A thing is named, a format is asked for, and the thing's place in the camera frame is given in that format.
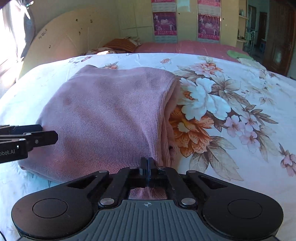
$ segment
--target floral bedsheet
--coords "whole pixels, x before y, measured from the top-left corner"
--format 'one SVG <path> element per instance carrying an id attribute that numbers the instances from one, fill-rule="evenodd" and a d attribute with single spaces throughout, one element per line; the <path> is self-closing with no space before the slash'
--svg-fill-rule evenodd
<path id="1" fill-rule="evenodd" d="M 181 82 L 178 105 L 170 116 L 178 146 L 173 167 L 179 173 L 198 170 L 271 196 L 284 210 L 278 238 L 295 240 L 295 81 L 256 63 L 252 67 L 197 55 L 80 56 L 28 72 L 0 99 L 0 124 L 35 123 L 56 90 L 87 64 L 173 72 Z M 7 241 L 18 237 L 10 216 L 14 203 L 53 185 L 16 162 L 0 165 L 0 230 Z"/>

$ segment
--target pink knit fabric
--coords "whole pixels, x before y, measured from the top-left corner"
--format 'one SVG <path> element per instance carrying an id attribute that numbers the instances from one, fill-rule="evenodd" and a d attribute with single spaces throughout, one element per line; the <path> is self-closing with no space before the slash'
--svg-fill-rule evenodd
<path id="1" fill-rule="evenodd" d="M 55 145 L 34 148 L 21 168 L 55 182 L 98 170 L 139 166 L 141 157 L 171 166 L 175 155 L 168 120 L 180 91 L 174 74 L 154 68 L 102 69 L 86 65 L 65 82 L 37 121 L 55 130 Z M 157 198 L 153 190 L 134 198 Z"/>

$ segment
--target headboard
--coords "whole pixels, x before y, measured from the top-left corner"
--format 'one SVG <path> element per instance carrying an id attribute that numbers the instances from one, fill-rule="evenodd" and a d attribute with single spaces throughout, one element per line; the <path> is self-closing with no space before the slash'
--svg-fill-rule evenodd
<path id="1" fill-rule="evenodd" d="M 34 67 L 79 56 L 120 37 L 118 19 L 103 8 L 66 12 L 45 25 L 33 40 L 20 77 Z"/>

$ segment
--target pink flower print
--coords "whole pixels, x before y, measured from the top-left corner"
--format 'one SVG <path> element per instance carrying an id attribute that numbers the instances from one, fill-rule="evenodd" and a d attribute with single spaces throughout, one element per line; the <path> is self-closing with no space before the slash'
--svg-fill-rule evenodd
<path id="1" fill-rule="evenodd" d="M 231 118 L 227 117 L 224 126 L 227 128 L 227 133 L 231 137 L 235 137 L 238 135 L 239 137 L 242 136 L 243 132 L 241 130 L 244 129 L 245 124 L 239 121 L 239 117 L 237 115 L 233 115 Z"/>
<path id="2" fill-rule="evenodd" d="M 281 161 L 281 167 L 287 168 L 288 175 L 293 177 L 296 174 L 296 156 L 294 154 L 286 155 Z"/>
<path id="3" fill-rule="evenodd" d="M 207 78 L 211 77 L 211 74 L 214 74 L 215 71 L 221 71 L 222 69 L 216 67 L 216 64 L 204 63 L 204 64 L 195 64 L 189 66 L 191 70 L 193 70 L 196 74 L 202 74 Z"/>
<path id="4" fill-rule="evenodd" d="M 163 60 L 161 61 L 162 64 L 166 64 L 166 63 L 168 63 L 168 62 L 170 62 L 170 59 L 169 59 L 169 58 L 165 58 L 165 59 L 163 59 Z"/>
<path id="5" fill-rule="evenodd" d="M 239 139 L 243 145 L 247 145 L 250 152 L 255 153 L 257 148 L 260 147 L 259 141 L 256 139 L 257 134 L 254 131 L 245 131 L 244 135 L 240 136 Z"/>
<path id="6" fill-rule="evenodd" d="M 246 113 L 246 117 L 241 116 L 240 119 L 243 123 L 246 124 L 245 126 L 246 131 L 252 132 L 253 128 L 257 131 L 260 130 L 260 127 L 257 123 L 257 119 L 255 116 L 249 115 L 249 113 Z"/>

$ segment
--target poster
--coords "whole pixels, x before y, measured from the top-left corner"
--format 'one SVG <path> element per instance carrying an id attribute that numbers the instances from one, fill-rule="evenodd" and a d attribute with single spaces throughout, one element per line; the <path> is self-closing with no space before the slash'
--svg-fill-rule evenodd
<path id="1" fill-rule="evenodd" d="M 175 0 L 151 0 L 152 3 L 157 3 L 157 2 L 175 2 Z"/>
<path id="2" fill-rule="evenodd" d="M 197 40 L 220 42 L 221 0 L 197 0 Z"/>
<path id="3" fill-rule="evenodd" d="M 208 5 L 213 7 L 220 7 L 221 6 L 221 0 L 198 0 L 198 4 L 201 5 Z"/>
<path id="4" fill-rule="evenodd" d="M 152 12 L 175 12 L 176 10 L 175 2 L 152 3 Z"/>
<path id="5" fill-rule="evenodd" d="M 220 17 L 198 14 L 198 38 L 220 40 Z"/>
<path id="6" fill-rule="evenodd" d="M 176 12 L 154 12 L 153 23 L 155 36 L 177 35 Z"/>

